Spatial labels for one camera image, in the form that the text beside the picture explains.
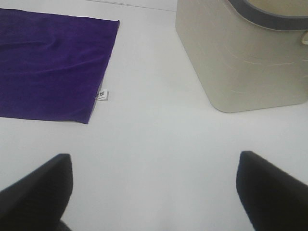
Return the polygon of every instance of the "white floor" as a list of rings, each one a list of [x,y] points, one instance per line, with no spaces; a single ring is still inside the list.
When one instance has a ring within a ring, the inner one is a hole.
[[[0,118],[0,189],[70,153],[73,231],[252,231],[235,188],[253,150],[308,183],[308,103],[214,109],[175,31],[175,12],[87,0],[0,0],[2,8],[121,21],[88,125]]]
[[[137,7],[176,11],[178,0],[90,0]]]

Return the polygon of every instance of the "white label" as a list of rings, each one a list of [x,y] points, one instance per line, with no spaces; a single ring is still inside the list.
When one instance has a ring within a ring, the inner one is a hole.
[[[108,90],[107,89],[100,90],[100,92],[97,93],[96,100],[97,101],[108,100]]]

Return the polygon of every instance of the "trash can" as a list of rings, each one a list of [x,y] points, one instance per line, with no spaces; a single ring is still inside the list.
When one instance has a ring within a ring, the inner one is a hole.
[[[307,0],[179,0],[176,29],[215,108],[308,100]]]

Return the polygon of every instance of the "purple towel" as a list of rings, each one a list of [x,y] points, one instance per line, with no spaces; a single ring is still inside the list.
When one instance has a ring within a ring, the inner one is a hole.
[[[87,124],[118,27],[0,9],[0,116]]]

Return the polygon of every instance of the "bin handle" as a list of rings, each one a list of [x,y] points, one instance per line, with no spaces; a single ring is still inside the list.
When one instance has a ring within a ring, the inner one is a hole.
[[[303,39],[302,39],[302,43],[304,45],[308,45],[308,31],[306,31],[306,33],[304,34]]]

